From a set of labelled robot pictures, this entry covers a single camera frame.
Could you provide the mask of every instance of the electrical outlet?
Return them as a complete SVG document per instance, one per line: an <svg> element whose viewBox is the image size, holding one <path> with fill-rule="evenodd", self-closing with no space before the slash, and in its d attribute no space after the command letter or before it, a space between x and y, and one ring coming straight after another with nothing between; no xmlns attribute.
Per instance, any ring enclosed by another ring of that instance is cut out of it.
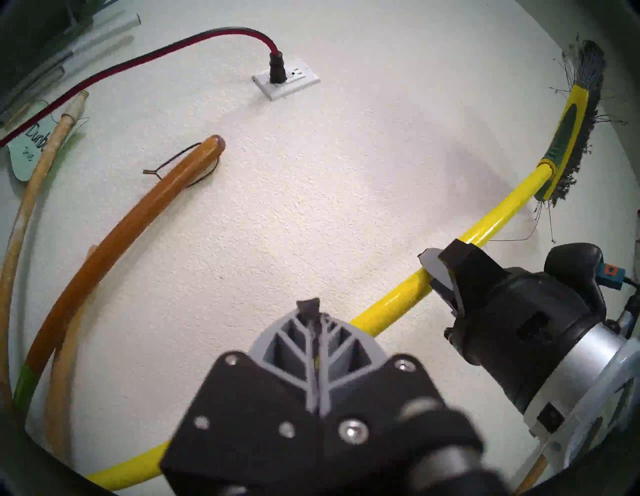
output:
<svg viewBox="0 0 640 496"><path fill-rule="evenodd" d="M253 82L258 85L258 88L267 95L269 100L277 100L278 98L285 97L302 88L320 82L320 78L300 59L295 59L291 62L285 60L284 70L287 74L287 80L284 83L271 84L269 82L268 70L252 76L251 79L253 79Z"/></svg>

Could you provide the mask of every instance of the wooden handle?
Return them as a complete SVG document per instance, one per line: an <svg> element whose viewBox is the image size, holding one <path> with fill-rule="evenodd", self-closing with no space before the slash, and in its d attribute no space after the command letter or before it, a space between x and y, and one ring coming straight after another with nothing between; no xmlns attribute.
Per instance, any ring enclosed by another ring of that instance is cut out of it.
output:
<svg viewBox="0 0 640 496"><path fill-rule="evenodd" d="M62 292L29 349L14 398L19 422L24 422L33 391L53 351L62 344L69 321L87 295L120 256L182 189L197 178L225 149L220 136L211 136L187 155L149 191L100 243Z"/></svg>
<svg viewBox="0 0 640 496"><path fill-rule="evenodd" d="M2 276L0 276L0 410L11 411L12 405L11 386L9 385L9 312L13 296L13 281L18 269L24 235L27 232L40 187L69 131L82 114L87 96L87 92L81 92L74 98L72 101L74 111L71 114L67 114L65 111L51 133L31 174L27 190L24 192L20 208L13 222L13 229L4 256Z"/></svg>
<svg viewBox="0 0 640 496"><path fill-rule="evenodd" d="M518 488L513 493L514 496L518 494L522 494L523 492L528 491L533 486L535 486L536 482L538 482L538 479L542 476L544 471L547 469L547 465L548 465L548 462L545 455L541 454L540 456L538 456L536 463L533 464L533 467L531 467L531 470L527 473L527 475L524 477L524 480L520 483Z"/></svg>
<svg viewBox="0 0 640 496"><path fill-rule="evenodd" d="M89 248L87 258L97 246ZM65 341L56 348L51 364L49 393L45 405L45 425L47 441L53 456L71 467L71 435L69 408L71 406L71 383L76 363L77 347L80 340L80 328L88 300L85 300L69 322Z"/></svg>

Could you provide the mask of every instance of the white textured wall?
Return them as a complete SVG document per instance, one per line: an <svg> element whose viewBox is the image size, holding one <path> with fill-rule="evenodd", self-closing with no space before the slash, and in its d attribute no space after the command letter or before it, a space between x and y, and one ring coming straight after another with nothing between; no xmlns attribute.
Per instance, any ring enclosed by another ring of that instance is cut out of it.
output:
<svg viewBox="0 0 640 496"><path fill-rule="evenodd" d="M119 4L126 5L127 0ZM296 299L350 320L497 204L546 151L564 105L559 49L514 1L134 1L134 40L82 77L208 28L261 29L322 82L269 102L250 77L268 50L217 38L90 89L84 136L40 205L12 314L12 380L49 309L98 243L149 190L152 168L210 134L227 142L213 177L181 194L95 293L74 383L76 468L106 468L166 440L216 357L248 349ZM20 186L0 169L8 238ZM614 129L599 125L558 243L589 241L631 267L639 188ZM501 233L526 236L533 204ZM530 240L490 243L506 266L540 270ZM606 291L610 314L627 295ZM535 446L518 412L444 340L453 321L431 295L389 328L389 353L419 357L445 399L468 411L486 461L512 475ZM38 388L29 432L44 438ZM161 479L126 494L169 493Z"/></svg>

